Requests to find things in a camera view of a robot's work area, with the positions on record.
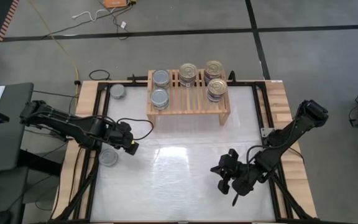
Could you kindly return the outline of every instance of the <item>wooden table frame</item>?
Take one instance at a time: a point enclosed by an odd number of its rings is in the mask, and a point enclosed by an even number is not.
[[[107,107],[105,106],[104,101],[108,99],[108,96],[106,96],[106,91],[102,91],[102,89],[104,89],[107,85],[102,86],[99,83],[122,83],[126,86],[147,86],[147,81],[136,81],[135,83],[133,81],[85,81],[83,82],[78,100],[76,115],[89,116],[95,113],[103,114],[107,112]],[[282,81],[236,81],[236,79],[233,79],[228,81],[228,85],[258,87],[253,88],[253,91],[254,96],[256,96],[255,108],[258,114],[261,114],[261,116],[258,117],[258,122],[261,127],[274,127],[280,129],[292,121]],[[300,152],[298,143],[292,145],[292,148]],[[55,200],[57,201],[57,205],[53,217],[57,217],[61,214],[63,209],[68,205],[70,201],[70,191],[72,191],[71,196],[73,197],[78,190],[81,179],[83,180],[85,178],[93,165],[96,152],[89,152],[86,150],[81,150],[79,152],[79,150],[80,148],[75,141],[69,142],[61,173],[61,187],[59,190],[60,195],[58,200]],[[311,197],[305,167],[301,158],[298,155],[287,151],[282,156],[282,165],[279,166],[278,171],[279,175],[285,176],[287,188],[296,201],[303,207],[306,213],[315,217],[316,212],[314,209],[314,203]],[[291,210],[288,209],[288,205],[286,205],[280,191],[276,190],[275,187],[271,187],[271,189],[272,194],[277,194],[277,201],[274,202],[273,200],[273,206],[277,207],[279,211],[277,213],[277,209],[275,209],[276,218],[287,218],[291,214]],[[72,218],[90,218],[91,206],[87,205],[93,200],[93,191],[94,184],[88,187],[82,198],[81,205],[72,214]]]

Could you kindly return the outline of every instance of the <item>concrete floor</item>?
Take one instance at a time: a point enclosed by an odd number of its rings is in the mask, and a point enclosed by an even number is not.
[[[34,4],[52,30],[88,19],[71,16],[85,10],[94,13],[95,1],[41,1]],[[258,0],[252,1],[258,27],[336,26],[358,24],[358,0]],[[131,32],[179,29],[250,27],[243,0],[138,1],[133,10],[119,17]],[[115,32],[110,17],[63,34]],[[36,13],[27,1],[20,1],[7,37],[44,35]],[[358,223],[358,128],[350,127],[347,114],[358,95],[358,30],[274,32],[260,34],[272,79],[283,80],[293,113],[304,99],[327,107],[327,124],[302,137],[300,144],[318,216],[323,220]],[[263,79],[252,34],[170,35],[63,40],[73,56],[81,80],[89,80],[95,69],[108,70],[113,79],[132,74],[146,75],[148,69],[177,68],[192,62],[202,66],[220,60],[238,78]],[[66,55],[52,40],[0,43],[0,84],[34,82],[35,89],[74,94],[75,72]],[[69,99],[34,93],[33,100],[67,110]],[[23,148],[43,153],[60,142],[26,133]],[[63,151],[53,159],[62,159]],[[29,182],[40,178],[31,174]],[[45,187],[26,195],[33,202]],[[53,193],[41,204],[51,207]],[[24,223],[46,220],[50,212],[28,204]]]

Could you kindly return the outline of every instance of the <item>canned food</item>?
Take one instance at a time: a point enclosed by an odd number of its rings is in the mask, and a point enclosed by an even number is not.
[[[153,72],[153,82],[160,88],[169,88],[170,77],[166,70],[156,70]]]
[[[208,84],[214,78],[221,78],[223,72],[223,65],[216,60],[208,61],[204,69],[204,80]]]
[[[207,98],[211,102],[219,102],[224,94],[227,92],[227,83],[220,79],[220,78],[214,78],[208,83],[208,92],[207,92]]]
[[[121,84],[115,84],[110,88],[110,95],[116,100],[125,96],[125,87]]]
[[[157,110],[165,110],[169,105],[169,93],[163,88],[154,89],[150,99]]]
[[[183,64],[179,68],[180,85],[185,87],[193,86],[196,81],[196,75],[198,75],[198,69],[196,65],[191,63]]]

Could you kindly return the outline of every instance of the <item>black metal frame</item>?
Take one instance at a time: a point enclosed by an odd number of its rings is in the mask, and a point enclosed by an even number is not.
[[[143,77],[134,77],[132,76],[131,78],[129,78],[132,80],[132,82],[128,83],[128,82],[114,82],[114,83],[109,83],[109,82],[99,82],[98,83],[98,88],[97,88],[97,93],[96,93],[96,99],[95,99],[95,103],[94,103],[94,108],[93,108],[93,115],[97,115],[98,113],[98,109],[100,106],[100,102],[101,102],[101,95],[102,95],[102,91],[106,91],[105,97],[104,97],[104,105],[103,105],[103,110],[102,110],[102,114],[103,116],[107,116],[107,112],[108,112],[108,108],[109,108],[109,89],[113,84],[122,84],[124,86],[141,86],[141,87],[146,87],[147,83],[146,82],[137,82],[137,80],[143,80]],[[262,98],[264,101],[264,105],[265,106],[265,110],[266,110],[266,114],[267,114],[267,122],[268,122],[268,126],[270,128],[273,128],[273,118],[272,118],[272,114],[271,114],[271,110],[270,107],[267,106],[269,105],[269,99],[267,97],[267,90],[266,90],[266,84],[265,82],[243,82],[243,81],[237,81],[236,80],[236,74],[232,71],[229,75],[229,80],[227,83],[228,86],[249,86],[252,88],[252,92],[254,95],[254,101],[255,101],[255,110],[257,112],[257,119],[258,119],[258,125],[259,128],[264,128],[264,121],[263,121],[263,117],[262,117],[262,111],[260,109],[260,103],[259,103],[259,96],[258,96],[258,92],[257,90],[260,89],[262,92]],[[264,141],[264,138],[262,136],[262,134],[260,134],[260,138],[262,140],[262,142]],[[81,179],[80,179],[80,184],[83,183],[83,181],[86,178],[86,171],[88,170],[88,166],[89,166],[89,160],[90,160],[90,153],[85,155],[85,160],[84,160],[84,164],[83,164],[83,169],[81,171]],[[98,157],[97,155],[94,158],[94,162],[98,163]],[[278,176],[280,178],[280,180],[282,181],[282,183],[285,185],[285,187],[287,187],[286,183],[285,183],[285,177],[284,177],[284,172],[282,169],[282,163],[280,162],[279,167],[278,167]],[[91,217],[91,210],[92,210],[92,206],[93,206],[93,197],[94,197],[94,190],[95,190],[95,186],[96,186],[96,178],[92,181],[90,187],[89,187],[89,196],[88,196],[88,203],[86,206],[86,214],[85,214],[85,219],[89,220]],[[273,180],[269,179],[269,187],[270,187],[270,193],[272,196],[272,203],[273,203],[273,210],[274,210],[274,215],[275,215],[275,219],[276,221],[282,219],[281,217],[281,213],[280,213],[280,207],[278,205],[278,198],[277,198],[277,192],[276,192],[276,188],[275,188],[275,184],[273,182]],[[292,215],[292,209],[290,207],[290,204],[286,201],[285,198],[284,202],[285,202],[285,208],[286,208],[286,212],[287,212],[287,217],[288,218],[293,218]],[[78,219],[78,215],[80,213],[80,207],[81,207],[81,202],[77,204],[76,208],[75,208],[75,212],[74,212],[74,216],[73,219]]]

